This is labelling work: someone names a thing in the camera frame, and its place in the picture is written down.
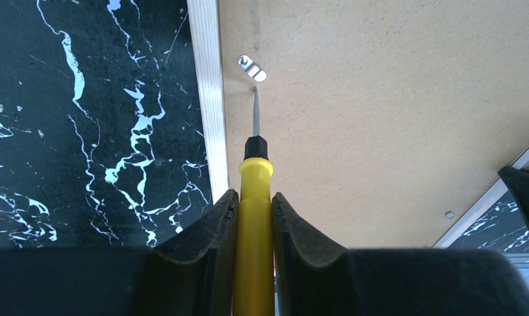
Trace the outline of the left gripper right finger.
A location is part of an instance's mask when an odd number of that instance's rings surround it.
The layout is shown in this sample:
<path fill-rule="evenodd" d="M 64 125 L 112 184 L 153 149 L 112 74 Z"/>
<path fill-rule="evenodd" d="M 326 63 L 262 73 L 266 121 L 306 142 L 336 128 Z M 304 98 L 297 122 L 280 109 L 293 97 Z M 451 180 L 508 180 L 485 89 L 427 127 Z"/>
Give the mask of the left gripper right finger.
<path fill-rule="evenodd" d="M 282 315 L 529 315 L 529 289 L 491 250 L 349 249 L 272 199 Z"/>

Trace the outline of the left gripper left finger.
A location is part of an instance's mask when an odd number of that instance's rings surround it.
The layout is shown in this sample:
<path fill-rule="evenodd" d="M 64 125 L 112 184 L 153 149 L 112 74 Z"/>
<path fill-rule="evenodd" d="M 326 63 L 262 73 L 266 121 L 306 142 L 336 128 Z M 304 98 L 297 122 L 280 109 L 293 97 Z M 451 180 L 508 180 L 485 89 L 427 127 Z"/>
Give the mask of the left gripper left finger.
<path fill-rule="evenodd" d="M 154 248 L 0 250 L 0 315 L 230 315 L 238 204 Z"/>

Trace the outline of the yellow handled screwdriver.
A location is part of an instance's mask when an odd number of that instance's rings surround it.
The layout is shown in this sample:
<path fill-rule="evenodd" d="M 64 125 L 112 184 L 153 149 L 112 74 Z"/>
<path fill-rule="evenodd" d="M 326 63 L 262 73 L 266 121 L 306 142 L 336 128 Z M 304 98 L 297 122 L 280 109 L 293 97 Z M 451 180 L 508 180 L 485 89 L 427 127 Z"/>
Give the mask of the yellow handled screwdriver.
<path fill-rule="evenodd" d="M 233 315 L 274 315 L 273 215 L 267 141 L 260 135 L 254 89 L 252 132 L 238 168 L 241 177 L 233 289 Z"/>

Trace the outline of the white wooden photo frame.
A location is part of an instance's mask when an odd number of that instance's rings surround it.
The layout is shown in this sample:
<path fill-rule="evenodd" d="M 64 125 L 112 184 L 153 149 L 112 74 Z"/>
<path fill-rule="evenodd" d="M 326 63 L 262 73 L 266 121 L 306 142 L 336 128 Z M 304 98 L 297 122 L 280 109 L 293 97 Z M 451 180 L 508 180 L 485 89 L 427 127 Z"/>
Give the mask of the white wooden photo frame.
<path fill-rule="evenodd" d="M 529 252 L 529 1 L 189 1 L 213 199 L 253 93 L 281 192 L 351 248 Z"/>

